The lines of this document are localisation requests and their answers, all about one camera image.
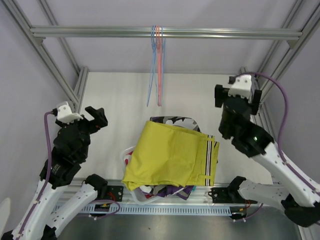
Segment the olive yellow trousers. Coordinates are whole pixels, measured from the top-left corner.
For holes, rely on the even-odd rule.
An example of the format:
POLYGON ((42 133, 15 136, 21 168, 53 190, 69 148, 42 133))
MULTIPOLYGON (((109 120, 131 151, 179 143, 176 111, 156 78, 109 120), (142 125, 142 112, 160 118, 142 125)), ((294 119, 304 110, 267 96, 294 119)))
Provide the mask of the olive yellow trousers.
POLYGON ((130 191, 141 186, 213 186, 219 147, 213 135, 147 121, 122 182, 130 191))

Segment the white plastic basket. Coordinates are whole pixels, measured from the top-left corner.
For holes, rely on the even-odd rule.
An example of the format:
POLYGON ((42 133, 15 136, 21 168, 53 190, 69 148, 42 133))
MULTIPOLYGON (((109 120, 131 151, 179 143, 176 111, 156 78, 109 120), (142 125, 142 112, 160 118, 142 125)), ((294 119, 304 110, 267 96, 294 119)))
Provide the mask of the white plastic basket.
MULTIPOLYGON (((135 149, 135 146, 132 146, 130 148, 125 149, 120 154, 120 163, 121 163, 123 173, 126 172, 126 167, 129 164, 129 162, 131 161, 132 153, 133 153, 134 149, 135 149)), ((139 190, 137 188, 134 191, 129 191, 129 193, 131 194, 133 201, 137 205, 147 205, 147 204, 154 203, 155 201, 158 201, 161 199, 159 196, 155 196, 155 195, 147 197, 146 194, 144 194, 141 190, 139 190)))

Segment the pink wire hanger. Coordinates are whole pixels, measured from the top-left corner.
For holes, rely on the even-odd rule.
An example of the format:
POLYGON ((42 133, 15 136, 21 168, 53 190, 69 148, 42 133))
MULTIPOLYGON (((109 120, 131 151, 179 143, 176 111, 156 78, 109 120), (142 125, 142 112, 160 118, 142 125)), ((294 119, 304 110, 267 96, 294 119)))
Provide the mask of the pink wire hanger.
POLYGON ((157 74, 158 74, 158 106, 160 107, 160 83, 161 83, 161 37, 160 27, 155 27, 156 49, 157 49, 157 74))

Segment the purple grey camouflage trousers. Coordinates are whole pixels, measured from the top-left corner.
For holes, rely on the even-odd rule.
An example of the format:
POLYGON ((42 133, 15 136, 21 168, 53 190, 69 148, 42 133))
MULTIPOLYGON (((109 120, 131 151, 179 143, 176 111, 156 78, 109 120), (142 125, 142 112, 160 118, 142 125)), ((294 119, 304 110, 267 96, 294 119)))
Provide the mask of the purple grey camouflage trousers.
MULTIPOLYGON (((175 127, 186 128, 196 132, 201 132, 197 122, 190 117, 182 116, 153 116, 150 121, 160 124, 166 124, 175 127)), ((147 198, 151 199, 154 197, 169 197, 178 196, 183 200, 187 200, 192 191, 195 190, 195 186, 189 185, 185 187, 173 186, 173 185, 156 185, 156 186, 143 186, 139 190, 147 198)))

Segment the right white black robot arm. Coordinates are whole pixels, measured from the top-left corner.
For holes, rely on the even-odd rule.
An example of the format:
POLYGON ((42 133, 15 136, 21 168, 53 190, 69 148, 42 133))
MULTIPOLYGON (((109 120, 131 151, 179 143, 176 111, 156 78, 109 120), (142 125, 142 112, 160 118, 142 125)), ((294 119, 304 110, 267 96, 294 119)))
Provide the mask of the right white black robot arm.
POLYGON ((214 88, 215 106, 222 108, 218 131, 236 150, 267 169, 281 185, 260 184, 237 176, 228 186, 228 198, 236 203, 243 199, 268 205, 304 228, 319 224, 320 185, 291 160, 282 160, 273 137, 250 120, 258 111, 262 92, 256 90, 249 102, 246 97, 230 95, 229 91, 219 84, 214 88))

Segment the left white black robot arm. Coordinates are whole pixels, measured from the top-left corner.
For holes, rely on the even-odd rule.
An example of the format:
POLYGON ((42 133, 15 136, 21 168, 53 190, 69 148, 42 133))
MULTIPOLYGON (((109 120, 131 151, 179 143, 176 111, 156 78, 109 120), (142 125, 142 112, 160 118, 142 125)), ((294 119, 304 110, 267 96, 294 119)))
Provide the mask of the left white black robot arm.
POLYGON ((5 232, 3 240, 56 240, 68 223, 89 203, 107 197, 108 182, 103 177, 89 175, 80 190, 62 207, 54 210, 61 195, 72 183, 88 157, 91 135, 108 125, 103 108, 85 108, 93 119, 72 112, 65 103, 45 113, 56 116, 60 126, 53 142, 47 142, 48 159, 39 175, 35 195, 18 226, 5 232))

